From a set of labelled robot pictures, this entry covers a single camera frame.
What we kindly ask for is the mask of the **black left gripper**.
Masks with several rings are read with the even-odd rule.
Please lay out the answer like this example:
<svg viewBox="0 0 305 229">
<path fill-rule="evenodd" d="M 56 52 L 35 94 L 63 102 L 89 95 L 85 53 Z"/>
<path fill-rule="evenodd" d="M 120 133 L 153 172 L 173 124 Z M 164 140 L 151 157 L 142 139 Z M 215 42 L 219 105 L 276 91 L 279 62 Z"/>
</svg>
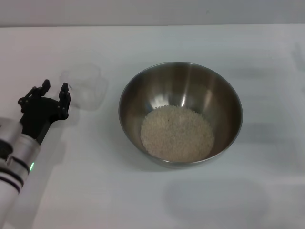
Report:
<svg viewBox="0 0 305 229">
<path fill-rule="evenodd" d="M 49 80 L 42 86 L 32 87 L 30 91 L 18 100 L 23 116 L 20 120 L 22 133 L 28 135 L 41 144 L 50 126 L 59 120 L 69 117 L 71 96 L 67 83 L 63 83 L 59 92 L 59 101 L 43 97 L 50 89 Z"/>
</svg>

